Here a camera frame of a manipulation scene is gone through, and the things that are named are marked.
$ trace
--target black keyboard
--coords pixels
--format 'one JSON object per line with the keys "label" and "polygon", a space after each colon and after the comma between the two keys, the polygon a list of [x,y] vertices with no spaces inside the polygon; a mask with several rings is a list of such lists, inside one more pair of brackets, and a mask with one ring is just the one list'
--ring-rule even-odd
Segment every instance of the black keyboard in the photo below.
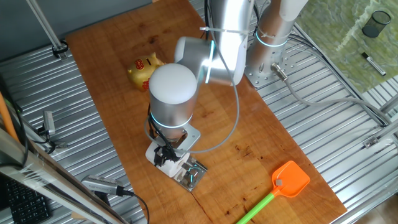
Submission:
{"label": "black keyboard", "polygon": [[47,199],[25,185],[6,182],[7,197],[15,224],[36,224],[51,217]]}

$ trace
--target black cup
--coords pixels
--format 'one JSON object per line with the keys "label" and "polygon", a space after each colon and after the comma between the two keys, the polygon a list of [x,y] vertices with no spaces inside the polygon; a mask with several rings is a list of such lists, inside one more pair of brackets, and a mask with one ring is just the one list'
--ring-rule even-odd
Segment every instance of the black cup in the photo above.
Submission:
{"label": "black cup", "polygon": [[391,22],[391,16],[384,11],[374,11],[372,17],[362,28],[363,34],[367,37],[378,37],[384,27]]}

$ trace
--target wood grain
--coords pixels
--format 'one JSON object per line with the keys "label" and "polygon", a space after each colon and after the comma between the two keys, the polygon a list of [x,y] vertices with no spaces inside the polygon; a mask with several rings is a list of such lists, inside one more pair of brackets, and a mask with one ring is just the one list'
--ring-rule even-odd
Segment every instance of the wood grain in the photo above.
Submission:
{"label": "wood grain", "polygon": [[[129,180],[149,206],[151,223],[235,223],[271,191],[273,171],[289,160],[311,182],[295,198],[274,199],[252,222],[330,223],[339,217],[345,207],[246,78],[238,85],[238,128],[220,148],[195,155],[208,172],[192,193],[147,161],[149,96],[133,90],[126,69],[152,52],[172,62],[178,38],[200,37],[203,25],[188,1],[161,0],[67,37]],[[219,143],[235,116],[231,87],[202,85],[192,120],[201,139],[193,150]]]}

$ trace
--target yellow piggy bank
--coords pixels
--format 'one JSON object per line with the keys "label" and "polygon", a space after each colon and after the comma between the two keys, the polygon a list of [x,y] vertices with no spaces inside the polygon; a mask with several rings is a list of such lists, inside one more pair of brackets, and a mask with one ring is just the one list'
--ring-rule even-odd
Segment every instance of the yellow piggy bank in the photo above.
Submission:
{"label": "yellow piggy bank", "polygon": [[127,77],[133,87],[141,92],[149,89],[149,78],[156,68],[164,63],[156,57],[155,53],[135,59],[127,70]]}

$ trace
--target green mat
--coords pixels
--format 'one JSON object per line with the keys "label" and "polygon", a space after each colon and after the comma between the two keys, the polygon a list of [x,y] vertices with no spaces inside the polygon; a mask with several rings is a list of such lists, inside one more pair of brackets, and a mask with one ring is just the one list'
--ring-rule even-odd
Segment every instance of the green mat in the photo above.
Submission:
{"label": "green mat", "polygon": [[[379,37],[362,33],[375,10],[391,23]],[[362,93],[398,75],[398,0],[309,0],[297,24]],[[382,76],[361,54],[366,52],[386,71]]]}

